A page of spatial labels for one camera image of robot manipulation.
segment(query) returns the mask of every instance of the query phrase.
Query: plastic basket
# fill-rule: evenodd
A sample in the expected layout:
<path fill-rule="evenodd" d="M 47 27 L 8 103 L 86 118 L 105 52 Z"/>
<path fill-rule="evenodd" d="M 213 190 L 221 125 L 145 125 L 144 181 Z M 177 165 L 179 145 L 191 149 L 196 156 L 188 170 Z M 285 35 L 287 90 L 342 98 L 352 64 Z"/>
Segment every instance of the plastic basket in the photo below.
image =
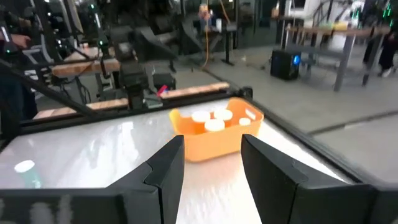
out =
<path fill-rule="evenodd" d="M 241 98 L 231 98 L 227 109 L 233 112 L 232 125 L 222 131 L 195 134 L 191 117 L 181 116 L 178 109 L 173 109 L 169 116 L 176 135 L 184 135 L 185 159 L 200 162 L 207 159 L 238 152 L 241 149 L 242 134 L 257 135 L 263 113 Z M 250 118 L 251 124 L 240 126 L 240 118 Z"/>

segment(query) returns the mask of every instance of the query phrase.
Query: workbench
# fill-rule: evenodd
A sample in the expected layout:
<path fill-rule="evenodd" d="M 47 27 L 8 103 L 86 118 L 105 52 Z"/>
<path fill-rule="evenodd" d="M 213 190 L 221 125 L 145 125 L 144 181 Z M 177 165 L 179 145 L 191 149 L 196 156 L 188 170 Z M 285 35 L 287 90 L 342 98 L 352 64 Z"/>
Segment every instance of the workbench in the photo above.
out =
<path fill-rule="evenodd" d="M 375 69 L 377 53 L 381 48 L 383 37 L 390 32 L 390 27 L 376 27 L 376 28 L 366 28 L 366 29 L 348 28 L 345 30 L 334 30 L 323 27 L 288 27 L 286 28 L 286 31 L 288 32 L 289 35 L 287 38 L 285 49 L 289 52 L 301 52 L 308 54 L 308 60 L 307 60 L 308 76 L 310 75 L 311 66 L 315 64 L 314 55 L 335 58 L 339 61 L 340 64 L 337 69 L 337 76 L 336 76 L 334 90 L 340 91 L 341 86 L 343 85 L 345 73 L 347 72 L 349 57 L 353 49 L 355 38 L 370 37 L 371 35 L 374 36 L 373 48 L 369 56 L 369 60 L 366 64 L 366 71 L 363 76 L 362 85 L 365 86 L 368 83 L 370 74 L 372 74 Z M 299 38 L 297 38 L 297 40 L 299 40 L 298 43 L 294 42 L 293 35 L 291 34 L 300 34 L 301 36 L 304 36 L 304 34 L 310 34 L 312 36 L 310 46 L 304 46 L 304 41 L 299 40 Z M 345 35 L 346 40 L 343 50 L 337 51 L 337 50 L 328 50 L 316 47 L 315 44 L 317 42 L 317 36 L 319 34 Z"/>
<path fill-rule="evenodd" d="M 228 100 L 179 108 L 194 111 L 225 108 Z M 103 188 L 120 179 L 173 138 L 170 110 L 56 129 L 15 138 L 0 153 L 0 189 Z M 265 115 L 257 136 L 277 150 L 325 174 L 351 181 L 277 128 Z M 18 174 L 22 161 L 35 163 L 32 175 Z M 240 153 L 200 163 L 185 163 L 178 224 L 260 224 Z"/>
<path fill-rule="evenodd" d="M 102 53 L 98 53 L 97 47 L 90 47 L 78 50 L 89 56 L 89 58 L 97 58 L 102 56 Z M 113 48 L 109 49 L 109 55 L 111 57 L 114 56 Z M 64 61 L 68 62 L 68 61 L 83 60 L 83 59 L 85 59 L 84 56 L 82 56 L 78 52 L 74 52 L 71 55 L 69 55 Z M 106 73 L 119 71 L 120 64 L 118 60 L 116 60 L 115 58 L 105 58 L 103 59 L 103 64 Z M 100 60 L 95 60 L 92 62 L 70 63 L 66 65 L 56 65 L 52 68 L 52 74 L 55 75 L 56 77 L 71 78 L 76 80 L 76 85 L 80 95 L 80 100 L 83 104 L 86 103 L 85 102 L 86 100 L 84 99 L 83 93 L 81 92 L 82 84 L 79 77 L 81 75 L 95 74 L 99 97 L 101 100 L 104 100 L 103 97 L 104 88 L 101 79 L 102 72 L 103 71 L 101 69 Z"/>

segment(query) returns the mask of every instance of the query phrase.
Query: concrete floor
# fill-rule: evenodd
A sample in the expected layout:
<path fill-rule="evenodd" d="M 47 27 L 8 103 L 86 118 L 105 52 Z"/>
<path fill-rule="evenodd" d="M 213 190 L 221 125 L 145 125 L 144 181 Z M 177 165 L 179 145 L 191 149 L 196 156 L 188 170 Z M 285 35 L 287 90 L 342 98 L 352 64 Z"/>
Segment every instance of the concrete floor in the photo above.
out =
<path fill-rule="evenodd" d="M 394 97 L 398 96 L 398 78 L 394 75 L 383 79 L 371 77 L 368 86 L 363 88 L 361 72 L 347 74 L 343 88 L 335 93 L 333 83 L 336 75 L 333 72 L 314 68 L 310 79 L 294 82 L 271 77 L 267 63 L 271 52 L 271 48 L 239 50 L 232 54 L 235 66 L 217 60 L 210 62 L 207 68 L 239 86 L 253 87 L 256 101 L 306 133 L 387 111 L 398 111 L 398 98 Z M 361 69 L 363 52 L 363 47 L 355 48 L 350 66 Z M 216 55 L 216 58 L 222 57 L 222 54 Z M 259 69 L 262 65 L 266 66 L 265 70 Z M 207 73 L 198 70 L 192 73 L 181 65 L 177 65 L 177 71 L 177 88 L 217 82 Z M 83 77 L 82 81 L 94 97 L 95 79 Z M 40 109 L 59 107 L 46 99 L 38 102 Z M 314 137 L 376 178 L 398 182 L 398 175 L 395 175 L 398 164 L 394 162 L 395 156 L 398 156 L 395 152 L 398 143 L 395 127 L 398 127 L 398 117 L 391 116 Z"/>

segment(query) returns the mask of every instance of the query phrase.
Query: black machine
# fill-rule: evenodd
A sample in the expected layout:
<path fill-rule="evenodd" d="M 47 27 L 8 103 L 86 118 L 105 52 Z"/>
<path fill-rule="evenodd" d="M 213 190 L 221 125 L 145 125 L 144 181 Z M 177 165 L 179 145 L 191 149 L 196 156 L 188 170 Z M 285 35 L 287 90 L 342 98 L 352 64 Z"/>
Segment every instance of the black machine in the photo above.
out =
<path fill-rule="evenodd" d="M 398 217 L 397 188 L 347 184 L 247 134 L 241 154 L 263 223 L 391 224 Z"/>
<path fill-rule="evenodd" d="M 11 223 L 174 224 L 183 173 L 183 136 L 176 136 L 103 189 L 0 190 L 0 217 Z"/>
<path fill-rule="evenodd" d="M 299 77 L 301 54 L 284 50 L 273 50 L 271 75 L 283 80 L 296 80 Z"/>

